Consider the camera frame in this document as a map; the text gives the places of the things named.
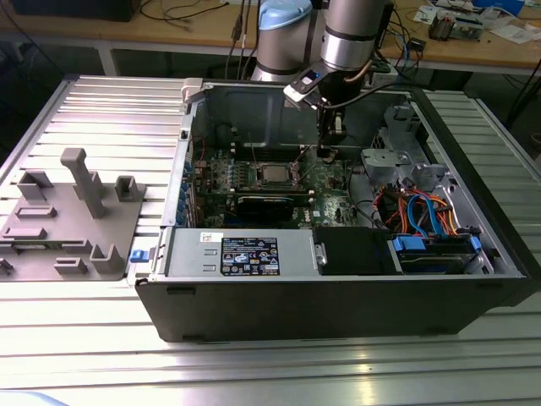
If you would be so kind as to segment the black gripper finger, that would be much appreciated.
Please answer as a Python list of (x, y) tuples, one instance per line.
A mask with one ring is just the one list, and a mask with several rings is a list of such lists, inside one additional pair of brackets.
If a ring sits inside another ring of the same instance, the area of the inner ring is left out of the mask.
[(335, 109), (331, 118), (331, 146), (339, 146), (347, 138), (344, 111)]
[(322, 108), (318, 111), (318, 147), (317, 147), (317, 157), (323, 159), (324, 162), (332, 162), (332, 141), (334, 134), (334, 111), (332, 109)]

